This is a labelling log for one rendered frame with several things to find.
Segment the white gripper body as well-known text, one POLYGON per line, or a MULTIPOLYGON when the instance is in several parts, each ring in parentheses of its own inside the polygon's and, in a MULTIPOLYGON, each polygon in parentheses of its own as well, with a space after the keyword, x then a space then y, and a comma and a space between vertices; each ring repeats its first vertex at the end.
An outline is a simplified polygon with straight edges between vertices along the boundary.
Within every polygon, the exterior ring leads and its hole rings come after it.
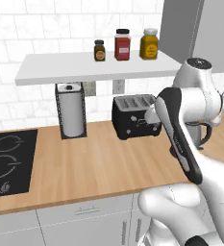
POLYGON ((148 108, 148 110, 144 114, 144 119, 145 119, 147 124, 158 124, 158 123, 161 122, 161 120, 159 119, 159 117, 157 115, 157 112, 156 112, 154 104, 152 104, 148 108))

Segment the black four-slot toaster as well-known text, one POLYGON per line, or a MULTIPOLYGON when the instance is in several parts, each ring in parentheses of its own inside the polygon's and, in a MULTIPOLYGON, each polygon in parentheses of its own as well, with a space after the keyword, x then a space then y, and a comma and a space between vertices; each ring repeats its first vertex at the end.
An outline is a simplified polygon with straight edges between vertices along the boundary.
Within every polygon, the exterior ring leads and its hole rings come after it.
POLYGON ((119 139, 157 136, 162 123, 149 124, 144 115, 156 97, 152 94, 116 96, 112 101, 112 124, 119 139))

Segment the yellow jar with white lid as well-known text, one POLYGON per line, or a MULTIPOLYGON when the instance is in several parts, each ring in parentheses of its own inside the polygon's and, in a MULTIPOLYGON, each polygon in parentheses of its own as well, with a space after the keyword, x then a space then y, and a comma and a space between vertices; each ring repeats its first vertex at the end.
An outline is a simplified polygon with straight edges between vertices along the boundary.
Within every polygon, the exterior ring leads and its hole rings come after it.
POLYGON ((158 30, 146 28, 143 31, 143 37, 140 40, 139 55, 144 60, 155 60, 158 55, 158 30))

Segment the red jar with black lid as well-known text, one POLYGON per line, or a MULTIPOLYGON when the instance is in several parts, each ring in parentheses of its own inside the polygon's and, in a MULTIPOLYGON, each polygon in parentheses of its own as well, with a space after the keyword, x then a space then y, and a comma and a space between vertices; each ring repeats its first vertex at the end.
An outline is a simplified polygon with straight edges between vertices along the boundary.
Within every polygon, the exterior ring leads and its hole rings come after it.
POLYGON ((127 61, 130 58, 130 30, 117 29, 114 37, 114 57, 118 61, 127 61))

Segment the white paper towel roll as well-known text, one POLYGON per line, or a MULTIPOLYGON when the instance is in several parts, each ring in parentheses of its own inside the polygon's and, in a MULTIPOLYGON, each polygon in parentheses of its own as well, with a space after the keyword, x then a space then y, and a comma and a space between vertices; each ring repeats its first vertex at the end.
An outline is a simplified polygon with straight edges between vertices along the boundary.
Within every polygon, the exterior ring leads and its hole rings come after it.
POLYGON ((68 137, 84 132, 82 92, 79 84, 58 85, 63 133, 68 137))

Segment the small brown spice jar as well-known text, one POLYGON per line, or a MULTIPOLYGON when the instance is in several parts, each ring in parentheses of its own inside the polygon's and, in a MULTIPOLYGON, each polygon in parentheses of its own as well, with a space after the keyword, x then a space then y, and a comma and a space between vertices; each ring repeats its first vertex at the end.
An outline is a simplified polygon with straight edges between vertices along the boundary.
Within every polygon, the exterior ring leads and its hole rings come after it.
POLYGON ((96 39, 94 41, 94 59, 97 62, 103 62, 106 57, 106 51, 104 41, 102 39, 96 39))

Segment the black paper towel holder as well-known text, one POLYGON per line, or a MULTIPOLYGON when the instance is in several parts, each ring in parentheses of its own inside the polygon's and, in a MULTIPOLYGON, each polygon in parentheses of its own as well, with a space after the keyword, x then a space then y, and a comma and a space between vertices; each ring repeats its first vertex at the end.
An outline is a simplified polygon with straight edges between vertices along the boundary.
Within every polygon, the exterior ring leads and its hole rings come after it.
POLYGON ((68 137, 68 136, 66 136, 63 133, 63 128, 62 128, 62 114, 61 114, 60 97, 59 97, 59 94, 60 93, 58 92, 58 85, 60 85, 60 84, 55 84, 55 97, 56 97, 56 105, 57 105, 57 112, 58 112, 58 118, 59 118, 59 124, 60 124, 61 137, 62 137, 62 139, 86 137, 87 136, 87 121, 86 121, 85 92, 84 92, 83 84, 80 83, 80 82, 77 82, 77 83, 66 83, 66 84, 79 84, 81 86, 84 132, 81 135, 74 136, 74 137, 68 137))

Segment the wide grey drawer front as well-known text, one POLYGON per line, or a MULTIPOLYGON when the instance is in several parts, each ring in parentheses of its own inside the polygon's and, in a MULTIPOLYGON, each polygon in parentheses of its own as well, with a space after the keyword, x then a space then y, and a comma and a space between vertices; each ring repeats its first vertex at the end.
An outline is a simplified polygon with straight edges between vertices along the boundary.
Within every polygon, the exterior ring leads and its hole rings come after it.
POLYGON ((132 205, 133 195, 122 195, 110 198, 90 200, 81 203, 38 209, 37 215, 41 226, 54 225, 61 222, 77 221, 102 215, 116 214, 121 211, 129 211, 132 205), (87 208, 99 208, 99 212, 75 215, 74 211, 87 208))

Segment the grey cupboard door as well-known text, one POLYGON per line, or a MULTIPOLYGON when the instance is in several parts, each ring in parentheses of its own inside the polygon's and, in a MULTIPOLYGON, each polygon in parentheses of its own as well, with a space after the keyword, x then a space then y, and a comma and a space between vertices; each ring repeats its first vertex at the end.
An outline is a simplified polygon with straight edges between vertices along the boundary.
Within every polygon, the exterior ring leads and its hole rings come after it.
POLYGON ((39 228, 0 234, 0 246, 45 246, 39 228))
POLYGON ((126 246, 129 211, 77 221, 41 226, 46 246, 126 246), (121 245, 122 222, 127 221, 125 245, 121 245))
POLYGON ((150 225, 150 218, 144 216, 137 204, 138 193, 133 195, 130 234, 128 246, 137 246, 143 235, 147 232, 150 225))

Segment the black hob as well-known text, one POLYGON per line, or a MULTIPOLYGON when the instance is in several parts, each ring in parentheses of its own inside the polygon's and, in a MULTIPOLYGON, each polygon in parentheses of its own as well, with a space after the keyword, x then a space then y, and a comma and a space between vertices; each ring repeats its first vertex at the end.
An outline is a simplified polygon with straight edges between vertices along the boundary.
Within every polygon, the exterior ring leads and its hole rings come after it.
POLYGON ((0 133, 0 196, 26 193, 37 143, 37 129, 0 133))

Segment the narrow grey drawer front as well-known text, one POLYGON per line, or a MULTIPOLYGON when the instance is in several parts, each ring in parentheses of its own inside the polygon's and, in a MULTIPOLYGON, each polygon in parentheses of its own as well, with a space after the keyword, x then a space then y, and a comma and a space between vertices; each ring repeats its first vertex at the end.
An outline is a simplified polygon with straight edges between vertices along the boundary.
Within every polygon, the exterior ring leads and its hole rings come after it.
POLYGON ((39 228, 34 210, 0 215, 0 234, 39 228))

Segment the white wall socket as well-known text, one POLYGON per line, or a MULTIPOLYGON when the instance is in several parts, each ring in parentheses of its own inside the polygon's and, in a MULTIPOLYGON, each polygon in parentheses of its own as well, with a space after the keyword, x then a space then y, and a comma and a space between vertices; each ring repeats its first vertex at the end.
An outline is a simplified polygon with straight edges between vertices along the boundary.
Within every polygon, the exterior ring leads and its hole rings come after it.
POLYGON ((112 81, 112 93, 113 94, 123 94, 125 91, 125 81, 124 80, 113 80, 112 81))

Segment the grey wall socket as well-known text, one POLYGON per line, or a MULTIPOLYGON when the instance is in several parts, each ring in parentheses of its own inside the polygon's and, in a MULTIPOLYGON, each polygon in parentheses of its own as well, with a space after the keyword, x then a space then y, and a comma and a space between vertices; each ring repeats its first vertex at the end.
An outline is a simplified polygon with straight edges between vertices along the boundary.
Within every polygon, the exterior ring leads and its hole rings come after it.
POLYGON ((95 96, 96 95, 96 82, 83 82, 85 96, 95 96))

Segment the white wall shelf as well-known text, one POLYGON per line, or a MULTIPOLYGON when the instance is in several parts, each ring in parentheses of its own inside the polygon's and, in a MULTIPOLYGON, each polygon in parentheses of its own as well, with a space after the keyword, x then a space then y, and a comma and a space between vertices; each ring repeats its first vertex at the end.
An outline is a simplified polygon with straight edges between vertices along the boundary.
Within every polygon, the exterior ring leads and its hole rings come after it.
POLYGON ((92 53, 27 55, 15 83, 18 86, 174 76, 180 64, 159 52, 155 61, 145 61, 132 51, 128 61, 117 61, 112 51, 105 61, 95 61, 92 53))

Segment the grey wall cupboard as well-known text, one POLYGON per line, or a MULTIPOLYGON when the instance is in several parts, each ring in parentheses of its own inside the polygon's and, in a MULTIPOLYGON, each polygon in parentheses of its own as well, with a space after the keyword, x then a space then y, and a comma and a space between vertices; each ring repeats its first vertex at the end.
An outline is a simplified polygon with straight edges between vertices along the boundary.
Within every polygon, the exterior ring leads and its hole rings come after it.
POLYGON ((224 0, 164 0, 159 48, 179 63, 203 58, 224 73, 224 0))

